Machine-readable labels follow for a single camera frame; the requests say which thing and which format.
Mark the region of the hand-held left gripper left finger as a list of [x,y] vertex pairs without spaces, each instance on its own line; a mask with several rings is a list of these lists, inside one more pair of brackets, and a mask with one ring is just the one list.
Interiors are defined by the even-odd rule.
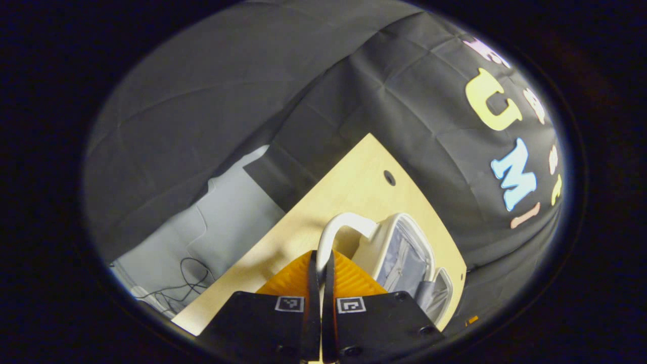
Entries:
[[293,260],[257,292],[235,292],[199,334],[222,364],[319,360],[321,315],[316,251]]

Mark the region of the white suitcase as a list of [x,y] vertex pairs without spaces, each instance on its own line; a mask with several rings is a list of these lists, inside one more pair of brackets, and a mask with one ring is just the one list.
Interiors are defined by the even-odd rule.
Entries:
[[467,267],[446,228],[425,233],[409,214],[376,222],[351,212],[333,217],[322,231],[316,272],[323,277],[335,236],[344,227],[360,234],[351,260],[387,292],[409,293],[438,330],[444,330],[463,292]]

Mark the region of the black backdrop cloth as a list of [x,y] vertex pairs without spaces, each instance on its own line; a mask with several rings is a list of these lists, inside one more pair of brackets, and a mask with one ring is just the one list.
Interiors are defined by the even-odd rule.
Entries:
[[139,303],[198,336],[351,212],[446,228],[444,334],[520,302],[564,216],[559,116],[503,44],[399,0],[246,0],[147,55],[83,156],[88,232]]

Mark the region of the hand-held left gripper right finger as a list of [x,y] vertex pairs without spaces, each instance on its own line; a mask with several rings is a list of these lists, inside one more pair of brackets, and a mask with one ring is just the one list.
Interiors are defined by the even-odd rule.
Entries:
[[331,364],[406,364],[444,339],[407,292],[388,293],[344,254],[325,268],[322,360]]

